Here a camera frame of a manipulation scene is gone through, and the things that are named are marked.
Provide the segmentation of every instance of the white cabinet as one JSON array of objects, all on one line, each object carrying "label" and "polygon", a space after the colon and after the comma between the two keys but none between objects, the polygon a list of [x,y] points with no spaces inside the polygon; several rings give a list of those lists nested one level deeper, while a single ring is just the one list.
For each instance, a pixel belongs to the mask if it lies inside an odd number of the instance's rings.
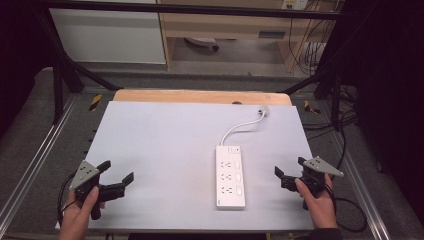
[{"label": "white cabinet", "polygon": [[[113,2],[156,3],[155,0]],[[165,64],[157,13],[68,9],[50,12],[66,52],[75,61]]]}]

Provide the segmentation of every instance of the sleeve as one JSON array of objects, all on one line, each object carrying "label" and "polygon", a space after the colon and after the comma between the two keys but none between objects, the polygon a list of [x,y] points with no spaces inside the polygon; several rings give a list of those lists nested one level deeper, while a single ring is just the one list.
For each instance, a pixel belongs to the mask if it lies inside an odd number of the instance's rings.
[{"label": "sleeve", "polygon": [[309,234],[310,240],[342,240],[342,233],[338,228],[318,228]]}]

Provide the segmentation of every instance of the electrical outlet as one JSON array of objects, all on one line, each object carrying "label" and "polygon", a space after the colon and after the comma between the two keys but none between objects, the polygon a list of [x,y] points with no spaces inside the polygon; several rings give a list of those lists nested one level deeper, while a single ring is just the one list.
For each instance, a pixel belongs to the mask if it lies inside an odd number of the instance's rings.
[{"label": "electrical outlet", "polygon": [[218,210],[242,210],[245,205],[240,146],[217,146],[216,206]]},{"label": "electrical outlet", "polygon": [[221,180],[223,180],[223,181],[231,181],[231,180],[233,180],[233,175],[232,174],[221,174],[221,176],[220,176],[220,178],[221,178]]},{"label": "electrical outlet", "polygon": [[308,0],[284,0],[281,9],[304,10]]},{"label": "electrical outlet", "polygon": [[284,0],[281,9],[293,10],[296,0]]},{"label": "electrical outlet", "polygon": [[304,10],[308,0],[296,0],[296,3],[293,6],[294,10]]}]

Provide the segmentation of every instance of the aluminum rail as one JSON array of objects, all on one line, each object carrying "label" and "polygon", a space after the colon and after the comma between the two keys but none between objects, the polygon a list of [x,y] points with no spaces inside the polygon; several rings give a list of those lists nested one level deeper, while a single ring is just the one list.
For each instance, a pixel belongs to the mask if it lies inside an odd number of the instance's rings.
[{"label": "aluminum rail", "polygon": [[[327,121],[330,121],[330,108],[327,103],[319,101],[320,109]],[[333,138],[335,139],[338,150],[342,152],[343,139],[341,133],[333,131]],[[346,149],[344,157],[345,173],[349,177],[353,191],[355,192],[358,202],[365,212],[368,219],[368,226],[377,240],[390,240],[389,232],[384,224],[377,207],[372,200],[368,188],[362,179],[349,151]]]},{"label": "aluminum rail", "polygon": [[32,183],[37,177],[38,172],[43,166],[44,161],[46,160],[50,150],[52,149],[56,139],[61,133],[64,125],[66,124],[74,104],[78,98],[77,94],[71,95],[65,105],[64,114],[58,123],[53,125],[50,128],[49,133],[29,164],[27,170],[23,174],[18,185],[15,187],[15,190],[10,195],[7,203],[0,212],[0,239],[3,238],[6,233],[7,228],[12,222],[13,217],[19,209],[19,206],[24,201],[26,194],[28,193]]}]

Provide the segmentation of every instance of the black frame bar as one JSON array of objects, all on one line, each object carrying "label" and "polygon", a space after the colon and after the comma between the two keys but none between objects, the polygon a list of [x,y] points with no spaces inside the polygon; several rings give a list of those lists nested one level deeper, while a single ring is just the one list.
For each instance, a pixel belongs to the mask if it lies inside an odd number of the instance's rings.
[{"label": "black frame bar", "polygon": [[265,8],[240,8],[218,6],[194,6],[174,4],[149,4],[149,3],[117,3],[117,2],[93,2],[93,1],[69,1],[69,0],[37,0],[37,5],[47,8],[96,10],[96,11],[119,11],[119,12],[153,12],[153,13],[183,13],[183,14],[206,14],[228,16],[250,16],[271,18],[294,18],[294,19],[323,19],[323,20],[351,20],[359,15],[340,12],[314,12],[299,10],[279,10]]}]

